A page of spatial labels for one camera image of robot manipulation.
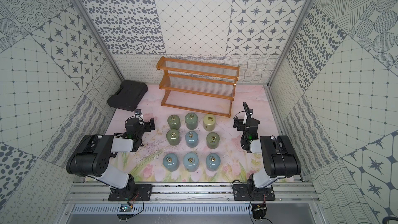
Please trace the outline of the green canister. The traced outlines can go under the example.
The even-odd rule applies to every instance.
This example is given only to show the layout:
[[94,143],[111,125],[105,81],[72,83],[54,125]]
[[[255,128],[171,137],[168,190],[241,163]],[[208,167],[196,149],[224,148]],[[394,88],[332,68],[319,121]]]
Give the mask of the green canister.
[[168,143],[172,146],[176,146],[180,143],[180,133],[179,130],[170,129],[166,134],[166,139]]
[[210,149],[216,149],[220,143],[220,136],[216,132],[210,132],[206,137],[206,145]]
[[187,113],[184,120],[189,130],[195,130],[198,127],[198,116],[196,113]]
[[178,115],[170,115],[167,119],[170,129],[178,130],[181,127],[180,118]]

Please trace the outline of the yellow-green canister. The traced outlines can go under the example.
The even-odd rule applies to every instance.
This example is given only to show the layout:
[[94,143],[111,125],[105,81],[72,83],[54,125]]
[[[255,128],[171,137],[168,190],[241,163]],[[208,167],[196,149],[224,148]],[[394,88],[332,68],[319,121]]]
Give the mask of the yellow-green canister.
[[203,127],[206,131],[211,132],[215,129],[216,117],[212,114],[206,114],[203,117]]

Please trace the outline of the blue canister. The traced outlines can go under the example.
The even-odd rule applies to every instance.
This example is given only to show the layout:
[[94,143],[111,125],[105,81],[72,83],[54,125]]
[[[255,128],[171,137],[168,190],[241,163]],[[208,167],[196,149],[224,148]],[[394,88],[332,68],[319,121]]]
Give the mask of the blue canister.
[[218,154],[210,153],[206,157],[206,167],[210,171],[216,171],[220,167],[221,159]]
[[179,159],[175,153],[168,153],[163,158],[163,166],[170,172],[179,168]]
[[185,135],[185,141],[188,147],[194,148],[199,143],[199,136],[195,131],[189,131]]
[[197,154],[194,152],[185,154],[183,158],[183,165],[188,172],[195,172],[199,167],[199,158]]

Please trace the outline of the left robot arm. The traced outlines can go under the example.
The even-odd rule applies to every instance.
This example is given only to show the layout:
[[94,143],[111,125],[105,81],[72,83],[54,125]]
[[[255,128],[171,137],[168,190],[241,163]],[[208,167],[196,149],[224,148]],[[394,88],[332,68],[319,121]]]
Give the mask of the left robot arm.
[[148,122],[139,116],[125,121],[125,133],[85,135],[66,164],[68,174],[91,177],[111,188],[135,192],[134,177],[110,164],[119,153],[137,152],[143,135],[155,130],[154,118]]

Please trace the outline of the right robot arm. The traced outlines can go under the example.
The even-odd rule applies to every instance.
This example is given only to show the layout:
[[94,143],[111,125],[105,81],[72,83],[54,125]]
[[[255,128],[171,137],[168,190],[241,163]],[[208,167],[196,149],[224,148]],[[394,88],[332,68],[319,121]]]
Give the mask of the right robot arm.
[[248,191],[270,189],[272,184],[280,179],[300,175],[301,162],[287,135],[260,136],[258,128],[260,121],[255,119],[253,110],[243,102],[243,119],[234,116],[233,127],[242,132],[241,148],[248,153],[262,156],[263,168],[251,174],[247,180]]

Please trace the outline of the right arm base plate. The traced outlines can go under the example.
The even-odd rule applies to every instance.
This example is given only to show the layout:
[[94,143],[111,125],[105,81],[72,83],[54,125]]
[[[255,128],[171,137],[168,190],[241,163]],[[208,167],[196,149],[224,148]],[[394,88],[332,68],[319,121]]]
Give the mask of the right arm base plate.
[[235,201],[275,201],[276,197],[273,188],[252,188],[248,189],[245,184],[232,184]]

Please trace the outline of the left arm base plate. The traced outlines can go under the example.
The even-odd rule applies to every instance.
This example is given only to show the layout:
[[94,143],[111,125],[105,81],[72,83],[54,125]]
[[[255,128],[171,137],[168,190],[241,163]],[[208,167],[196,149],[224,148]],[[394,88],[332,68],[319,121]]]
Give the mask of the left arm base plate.
[[152,184],[139,184],[135,185],[133,190],[127,189],[110,189],[110,195],[108,197],[108,201],[111,202],[119,202],[119,201],[133,201],[142,200],[149,201],[152,194],[153,185]]

